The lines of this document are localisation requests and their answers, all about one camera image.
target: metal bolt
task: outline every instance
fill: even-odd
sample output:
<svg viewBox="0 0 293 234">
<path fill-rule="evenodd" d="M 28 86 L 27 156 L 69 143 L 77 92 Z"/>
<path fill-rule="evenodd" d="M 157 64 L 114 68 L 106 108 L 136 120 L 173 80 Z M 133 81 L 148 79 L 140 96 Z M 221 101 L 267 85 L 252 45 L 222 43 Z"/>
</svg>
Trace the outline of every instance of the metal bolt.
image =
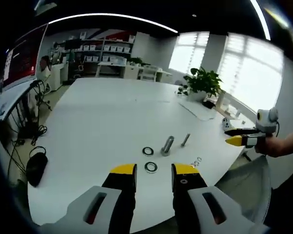
<svg viewBox="0 0 293 234">
<path fill-rule="evenodd" d="M 174 142 L 174 139 L 175 139 L 175 138 L 174 138 L 173 136 L 168 137 L 168 139 L 167 139 L 167 141 L 166 141 L 164 147 L 161 149 L 161 154 L 162 154 L 163 156 L 168 156 L 168 155 L 169 155 L 169 150 L 170 150 L 170 148 L 171 148 L 171 145 L 172 145 L 173 142 Z"/>
<path fill-rule="evenodd" d="M 186 142 L 187 142 L 189 136 L 190 136 L 190 133 L 188 133 L 188 134 L 186 135 L 186 138 L 184 139 L 184 142 L 182 142 L 181 147 L 184 147 L 184 146 L 185 146 L 185 144 L 186 144 Z"/>
</svg>

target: potted plant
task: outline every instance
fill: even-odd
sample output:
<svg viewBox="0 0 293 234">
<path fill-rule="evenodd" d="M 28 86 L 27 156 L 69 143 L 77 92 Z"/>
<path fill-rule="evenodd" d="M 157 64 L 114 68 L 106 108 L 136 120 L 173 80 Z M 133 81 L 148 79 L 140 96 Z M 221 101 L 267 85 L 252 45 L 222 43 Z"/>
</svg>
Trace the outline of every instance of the potted plant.
<svg viewBox="0 0 293 234">
<path fill-rule="evenodd" d="M 143 63 L 141 58 L 129 58 L 127 62 L 129 62 L 130 65 L 136 66 L 139 66 L 139 64 L 141 65 Z"/>
<path fill-rule="evenodd" d="M 206 95 L 216 96 L 221 91 L 219 85 L 221 79 L 214 71 L 206 72 L 203 67 L 191 68 L 190 71 L 192 76 L 184 76 L 187 85 L 179 87 L 178 94 L 188 96 L 188 100 L 191 101 L 203 101 Z"/>
</svg>

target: window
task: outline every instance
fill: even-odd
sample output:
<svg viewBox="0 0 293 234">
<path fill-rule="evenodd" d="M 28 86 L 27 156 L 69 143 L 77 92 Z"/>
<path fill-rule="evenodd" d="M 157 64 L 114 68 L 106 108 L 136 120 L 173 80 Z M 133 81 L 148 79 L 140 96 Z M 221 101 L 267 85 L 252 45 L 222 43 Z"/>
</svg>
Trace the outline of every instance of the window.
<svg viewBox="0 0 293 234">
<path fill-rule="evenodd" d="M 218 69 L 221 88 L 254 112 L 272 108 L 282 81 L 283 51 L 262 40 L 229 34 Z"/>
<path fill-rule="evenodd" d="M 171 56 L 169 68 L 190 74 L 192 67 L 200 68 L 209 40 L 209 32 L 181 34 Z"/>
</svg>

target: hand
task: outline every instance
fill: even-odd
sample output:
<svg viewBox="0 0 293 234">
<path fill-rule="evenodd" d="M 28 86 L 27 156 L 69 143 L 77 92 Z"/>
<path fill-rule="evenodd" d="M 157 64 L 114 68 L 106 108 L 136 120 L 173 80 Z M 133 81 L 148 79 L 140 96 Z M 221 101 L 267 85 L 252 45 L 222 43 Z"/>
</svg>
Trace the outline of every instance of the hand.
<svg viewBox="0 0 293 234">
<path fill-rule="evenodd" d="M 283 145 L 283 140 L 269 136 L 255 146 L 255 151 L 271 157 L 279 157 L 282 156 Z"/>
</svg>

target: white flower pot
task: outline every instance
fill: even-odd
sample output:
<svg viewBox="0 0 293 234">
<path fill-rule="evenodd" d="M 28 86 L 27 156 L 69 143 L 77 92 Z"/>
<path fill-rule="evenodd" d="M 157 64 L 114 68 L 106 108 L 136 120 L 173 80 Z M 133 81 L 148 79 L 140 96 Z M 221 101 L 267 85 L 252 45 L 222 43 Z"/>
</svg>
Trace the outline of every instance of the white flower pot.
<svg viewBox="0 0 293 234">
<path fill-rule="evenodd" d="M 198 101 L 202 102 L 206 98 L 207 93 L 204 91 L 199 91 L 198 93 L 189 93 L 187 96 L 188 101 Z"/>
</svg>

